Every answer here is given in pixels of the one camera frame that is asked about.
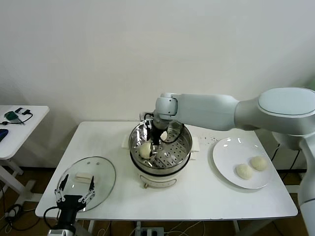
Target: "dough ball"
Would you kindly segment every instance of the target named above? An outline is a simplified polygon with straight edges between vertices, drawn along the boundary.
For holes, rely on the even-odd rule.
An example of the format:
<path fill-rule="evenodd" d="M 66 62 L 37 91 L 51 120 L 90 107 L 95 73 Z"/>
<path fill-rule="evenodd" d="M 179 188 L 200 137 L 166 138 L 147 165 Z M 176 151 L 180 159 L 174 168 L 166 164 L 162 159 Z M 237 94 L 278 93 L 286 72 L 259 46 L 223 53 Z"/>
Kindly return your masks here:
<path fill-rule="evenodd" d="M 166 131 L 164 131 L 162 134 L 161 134 L 161 137 L 160 137 L 163 141 L 165 141 L 166 140 L 166 138 L 167 138 L 167 132 Z"/>
<path fill-rule="evenodd" d="M 151 142 L 145 142 L 140 146 L 140 156 L 144 159 L 150 158 Z"/>
<path fill-rule="evenodd" d="M 255 170 L 264 171 L 267 168 L 267 161 L 263 156 L 256 156 L 251 159 L 251 165 Z"/>
<path fill-rule="evenodd" d="M 252 177 L 252 169 L 247 164 L 240 164 L 236 167 L 236 173 L 242 179 L 250 179 Z"/>

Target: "floor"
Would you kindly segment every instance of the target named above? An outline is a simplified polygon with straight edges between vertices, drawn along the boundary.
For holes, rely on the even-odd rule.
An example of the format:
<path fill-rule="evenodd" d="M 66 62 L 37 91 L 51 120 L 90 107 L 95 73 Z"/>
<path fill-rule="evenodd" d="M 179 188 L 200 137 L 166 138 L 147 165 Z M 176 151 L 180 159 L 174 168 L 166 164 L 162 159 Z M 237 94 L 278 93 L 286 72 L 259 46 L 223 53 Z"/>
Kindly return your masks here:
<path fill-rule="evenodd" d="M 35 193 L 43 193 L 53 171 L 47 170 L 36 170 L 36 171 L 25 171 L 22 176 L 17 176 L 17 179 L 22 183 L 26 184 L 28 180 L 35 179 L 37 180 L 35 187 L 33 188 L 33 192 Z M 284 179 L 285 184 L 299 184 L 300 177 L 297 174 L 288 174 Z M 291 195 L 294 202 L 297 202 L 296 194 Z M 8 208 L 12 204 L 15 203 L 18 195 L 8 189 L 5 193 L 5 207 Z M 3 202 L 0 200 L 0 216 L 3 215 Z M 36 207 L 34 203 L 25 203 L 24 209 L 33 209 Z M 35 216 L 34 211 L 27 212 L 22 215 L 19 220 L 17 220 L 13 226 L 17 229 L 26 228 L 32 224 L 34 224 L 38 218 Z M 54 225 L 55 220 L 49 220 L 51 225 Z M 80 224 L 83 224 L 84 227 L 88 228 L 88 221 L 79 221 Z M 180 222 L 142 222 L 143 227 L 164 227 L 164 230 L 167 232 Z M 174 230 L 184 231 L 188 227 L 196 224 L 197 222 L 183 222 Z M 249 224 L 250 221 L 239 221 L 240 228 L 245 227 Z M 132 230 L 135 228 L 136 222 L 131 221 L 112 221 L 109 225 L 109 221 L 96 221 L 94 226 L 94 236 L 128 236 Z M 0 229 L 6 225 L 4 220 L 0 221 Z M 104 230 L 98 231 L 102 228 L 108 230 L 104 235 Z M 232 236 L 235 235 L 234 227 L 232 221 L 205 221 L 196 224 L 194 227 L 191 227 L 186 231 L 186 234 L 189 236 L 202 236 L 203 230 L 205 228 L 204 236 Z M 48 227 L 45 225 L 42 219 L 39 220 L 38 224 L 36 224 L 33 228 L 26 231 L 16 231 L 11 230 L 8 234 L 5 230 L 9 231 L 8 228 L 3 228 L 0 231 L 0 236 L 45 236 L 48 232 Z M 181 233 L 170 233 L 170 236 L 179 236 Z M 299 214 L 296 217 L 285 218 L 275 220 L 273 223 L 268 224 L 259 232 L 254 234 L 254 236 L 307 236 L 307 231 L 304 225 L 304 221 L 302 216 Z"/>

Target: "green device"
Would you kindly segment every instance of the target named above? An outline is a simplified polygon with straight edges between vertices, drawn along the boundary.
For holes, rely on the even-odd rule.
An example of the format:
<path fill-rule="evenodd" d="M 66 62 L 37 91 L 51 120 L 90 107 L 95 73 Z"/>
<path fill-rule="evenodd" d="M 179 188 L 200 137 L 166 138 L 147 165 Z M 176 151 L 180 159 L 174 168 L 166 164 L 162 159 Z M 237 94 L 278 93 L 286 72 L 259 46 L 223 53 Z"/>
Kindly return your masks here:
<path fill-rule="evenodd" d="M 20 118 L 18 117 L 17 114 L 15 114 L 15 112 L 13 111 L 10 111 L 10 112 L 7 112 L 4 114 L 4 117 L 7 119 L 7 120 L 14 120 L 14 119 L 18 119 L 20 121 L 21 124 L 24 125 L 24 123 L 20 120 Z"/>

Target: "pot control panel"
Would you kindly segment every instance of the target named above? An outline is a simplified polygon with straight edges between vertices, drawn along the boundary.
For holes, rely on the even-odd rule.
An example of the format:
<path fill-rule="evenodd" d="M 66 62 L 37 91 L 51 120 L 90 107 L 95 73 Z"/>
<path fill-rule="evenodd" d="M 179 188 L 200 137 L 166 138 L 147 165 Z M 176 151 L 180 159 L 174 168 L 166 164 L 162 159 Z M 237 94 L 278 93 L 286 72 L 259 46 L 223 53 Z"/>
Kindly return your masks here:
<path fill-rule="evenodd" d="M 140 175 L 140 179 L 142 180 L 142 182 L 145 183 L 144 187 L 152 187 L 152 188 L 166 188 L 166 187 L 170 187 L 172 185 L 174 185 L 176 183 L 176 179 L 171 179 L 168 181 L 153 181 L 150 180 L 148 178 L 145 178 L 144 176 Z"/>

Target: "white robotic arm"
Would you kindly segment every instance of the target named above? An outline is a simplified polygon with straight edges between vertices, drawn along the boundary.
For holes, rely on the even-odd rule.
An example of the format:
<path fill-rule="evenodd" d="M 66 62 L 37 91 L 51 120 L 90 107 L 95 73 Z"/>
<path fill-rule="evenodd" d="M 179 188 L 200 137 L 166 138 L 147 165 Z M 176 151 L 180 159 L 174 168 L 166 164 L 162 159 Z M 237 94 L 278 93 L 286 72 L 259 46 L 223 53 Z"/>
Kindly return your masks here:
<path fill-rule="evenodd" d="M 228 95 L 162 94 L 153 124 L 165 130 L 173 121 L 213 130 L 264 128 L 290 149 L 301 149 L 308 170 L 300 185 L 299 204 L 310 235 L 315 235 L 315 92 L 274 88 L 248 101 Z"/>

